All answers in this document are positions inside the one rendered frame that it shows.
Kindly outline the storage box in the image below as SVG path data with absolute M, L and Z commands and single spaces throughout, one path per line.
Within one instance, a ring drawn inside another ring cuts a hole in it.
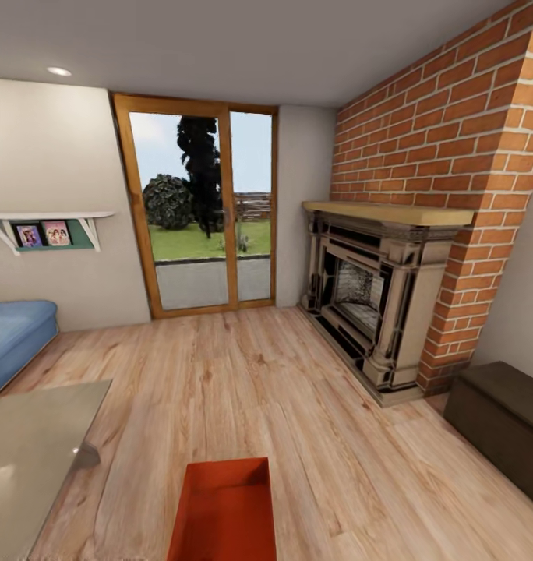
M 268 457 L 187 464 L 168 561 L 277 561 Z

